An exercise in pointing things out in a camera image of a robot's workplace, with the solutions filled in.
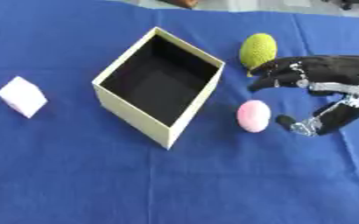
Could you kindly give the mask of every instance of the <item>blue cloth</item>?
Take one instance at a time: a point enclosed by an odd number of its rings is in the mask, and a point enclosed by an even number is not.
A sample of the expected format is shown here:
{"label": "blue cloth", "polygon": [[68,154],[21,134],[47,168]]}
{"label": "blue cloth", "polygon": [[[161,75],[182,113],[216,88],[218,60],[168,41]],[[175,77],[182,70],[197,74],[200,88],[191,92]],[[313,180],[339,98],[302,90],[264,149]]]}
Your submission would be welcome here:
{"label": "blue cloth", "polygon": [[[100,107],[91,86],[153,26],[228,63],[171,151]],[[279,57],[359,54],[359,18],[0,1],[0,87],[20,75],[49,100],[31,120],[0,100],[0,224],[359,224],[359,120],[315,138],[236,124],[249,99],[298,118],[333,100],[249,93],[237,53],[256,32]]]}

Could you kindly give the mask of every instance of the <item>robotic hand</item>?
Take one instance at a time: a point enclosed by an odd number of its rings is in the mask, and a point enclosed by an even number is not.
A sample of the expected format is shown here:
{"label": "robotic hand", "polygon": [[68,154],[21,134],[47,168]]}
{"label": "robotic hand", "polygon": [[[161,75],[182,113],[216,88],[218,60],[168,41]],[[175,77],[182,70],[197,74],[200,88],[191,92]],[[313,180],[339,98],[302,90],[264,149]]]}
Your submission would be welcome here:
{"label": "robotic hand", "polygon": [[256,92],[263,88],[306,88],[310,95],[340,94],[340,101],[316,110],[313,116],[296,122],[280,115],[277,123],[285,129],[321,136],[359,118],[359,56],[311,56],[275,59],[250,71],[260,78],[249,86]]}

